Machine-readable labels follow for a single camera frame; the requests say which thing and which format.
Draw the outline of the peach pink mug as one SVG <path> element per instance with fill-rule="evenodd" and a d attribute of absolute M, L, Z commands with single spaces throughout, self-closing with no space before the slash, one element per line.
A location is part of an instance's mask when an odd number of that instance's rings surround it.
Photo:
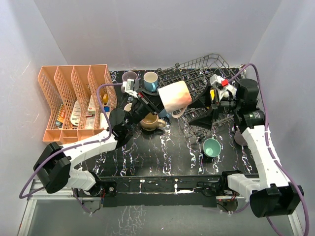
<path fill-rule="evenodd" d="M 181 117 L 192 102 L 185 81 L 178 81 L 159 88 L 158 93 L 166 112 L 170 113 L 173 118 Z"/>

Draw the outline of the yellow mug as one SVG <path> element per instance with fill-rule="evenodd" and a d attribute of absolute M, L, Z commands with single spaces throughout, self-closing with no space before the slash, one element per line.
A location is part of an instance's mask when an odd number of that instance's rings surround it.
<path fill-rule="evenodd" d="M 215 91 L 213 89 L 210 90 L 210 104 L 213 104 L 215 99 Z"/>

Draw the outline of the green teal mug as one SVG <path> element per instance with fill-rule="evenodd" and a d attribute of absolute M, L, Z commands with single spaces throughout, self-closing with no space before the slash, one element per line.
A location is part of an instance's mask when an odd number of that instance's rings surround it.
<path fill-rule="evenodd" d="M 202 148 L 203 148 L 203 153 L 207 157 L 217 157 L 221 153 L 220 143 L 216 139 L 213 139 L 213 138 L 206 139 L 203 142 Z"/>

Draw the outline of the lavender textured mug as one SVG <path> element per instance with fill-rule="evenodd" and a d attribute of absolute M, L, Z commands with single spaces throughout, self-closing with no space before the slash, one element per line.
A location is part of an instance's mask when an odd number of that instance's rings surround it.
<path fill-rule="evenodd" d="M 244 137 L 242 136 L 242 134 L 241 134 L 241 132 L 239 130 L 235 131 L 234 141 L 238 145 L 243 146 L 243 147 L 248 145 L 246 140 L 244 139 Z"/>

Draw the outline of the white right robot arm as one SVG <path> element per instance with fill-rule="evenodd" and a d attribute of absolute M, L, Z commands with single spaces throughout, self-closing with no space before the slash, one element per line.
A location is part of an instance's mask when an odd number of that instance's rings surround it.
<path fill-rule="evenodd" d="M 259 183 L 234 170 L 222 172 L 216 183 L 199 182 L 197 185 L 206 193 L 239 193 L 258 218 L 291 215 L 300 203 L 299 193 L 303 193 L 303 189 L 300 185 L 294 186 L 279 168 L 280 161 L 265 126 L 266 115 L 257 106 L 258 83 L 241 79 L 234 91 L 229 91 L 228 86 L 227 80 L 209 82 L 190 105 L 191 108 L 206 108 L 207 112 L 189 124 L 210 129 L 219 114 L 232 114 L 252 153 Z"/>

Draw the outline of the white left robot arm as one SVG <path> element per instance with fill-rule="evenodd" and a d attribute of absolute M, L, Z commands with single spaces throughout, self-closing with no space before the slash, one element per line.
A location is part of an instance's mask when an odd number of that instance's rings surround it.
<path fill-rule="evenodd" d="M 33 170 L 47 193 L 56 193 L 64 187 L 81 189 L 91 196 L 101 192 L 102 185 L 95 173 L 75 167 L 98 154 L 124 146 L 146 115 L 156 115 L 164 108 L 158 91 L 148 92 L 140 88 L 134 95 L 131 110 L 113 109 L 106 117 L 108 127 L 100 133 L 67 145 L 53 142 L 46 146 Z"/>

